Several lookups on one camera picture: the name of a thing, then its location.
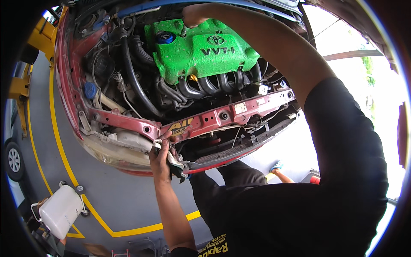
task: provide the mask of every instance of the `green engine cover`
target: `green engine cover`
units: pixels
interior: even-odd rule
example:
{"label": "green engine cover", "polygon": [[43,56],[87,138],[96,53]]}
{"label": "green engine cover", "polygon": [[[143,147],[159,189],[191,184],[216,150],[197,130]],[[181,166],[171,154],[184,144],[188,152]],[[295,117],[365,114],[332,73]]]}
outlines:
{"label": "green engine cover", "polygon": [[[160,75],[170,85],[178,83],[178,77],[194,74],[197,78],[242,71],[249,71],[260,55],[234,30],[218,20],[208,19],[196,28],[187,29],[181,37],[181,19],[160,21],[145,27],[148,46]],[[173,42],[158,44],[155,35],[166,31],[175,35]]]}

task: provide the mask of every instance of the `car lift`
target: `car lift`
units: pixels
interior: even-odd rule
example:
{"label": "car lift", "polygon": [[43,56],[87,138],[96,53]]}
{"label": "car lift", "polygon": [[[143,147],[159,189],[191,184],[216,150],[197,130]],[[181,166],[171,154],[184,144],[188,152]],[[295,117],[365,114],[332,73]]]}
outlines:
{"label": "car lift", "polygon": [[54,44],[57,28],[55,28],[44,17],[40,19],[31,33],[27,46],[23,51],[21,61],[25,62],[25,68],[22,77],[13,77],[10,85],[9,97],[17,101],[17,111],[20,118],[23,138],[27,137],[27,125],[24,115],[24,104],[29,97],[29,86],[33,63],[35,62],[39,50],[46,54],[47,60],[50,62],[50,68],[54,66]]}

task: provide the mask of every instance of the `car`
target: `car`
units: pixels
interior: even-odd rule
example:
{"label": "car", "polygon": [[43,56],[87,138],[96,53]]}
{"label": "car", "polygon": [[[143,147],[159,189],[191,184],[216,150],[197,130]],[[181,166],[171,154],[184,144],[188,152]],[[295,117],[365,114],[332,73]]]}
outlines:
{"label": "car", "polygon": [[[235,2],[315,46],[298,0]],[[172,131],[183,172],[204,171],[254,152],[301,114],[287,78],[231,28],[213,19],[186,28],[187,1],[75,3],[58,24],[56,81],[78,142],[108,165],[150,175],[152,141]]]}

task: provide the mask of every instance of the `black shirt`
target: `black shirt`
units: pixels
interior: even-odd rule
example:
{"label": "black shirt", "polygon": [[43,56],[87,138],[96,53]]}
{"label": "black shirt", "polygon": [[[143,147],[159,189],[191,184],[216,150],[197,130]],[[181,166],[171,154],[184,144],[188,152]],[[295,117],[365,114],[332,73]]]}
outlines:
{"label": "black shirt", "polygon": [[171,256],[364,256],[387,206],[381,140],[337,78],[310,92],[304,113],[320,184],[245,190],[226,201],[224,234],[200,252],[176,248]]}

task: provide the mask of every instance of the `blue cap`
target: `blue cap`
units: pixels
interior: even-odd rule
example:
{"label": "blue cap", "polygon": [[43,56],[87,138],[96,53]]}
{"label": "blue cap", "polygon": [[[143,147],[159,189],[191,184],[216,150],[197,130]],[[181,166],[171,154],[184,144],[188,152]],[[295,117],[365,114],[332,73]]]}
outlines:
{"label": "blue cap", "polygon": [[173,34],[166,31],[160,31],[156,35],[158,44],[169,44],[173,41]]}
{"label": "blue cap", "polygon": [[88,99],[93,99],[94,96],[96,96],[97,94],[97,87],[94,83],[91,82],[86,82],[84,83],[84,94],[85,97],[87,97]]}

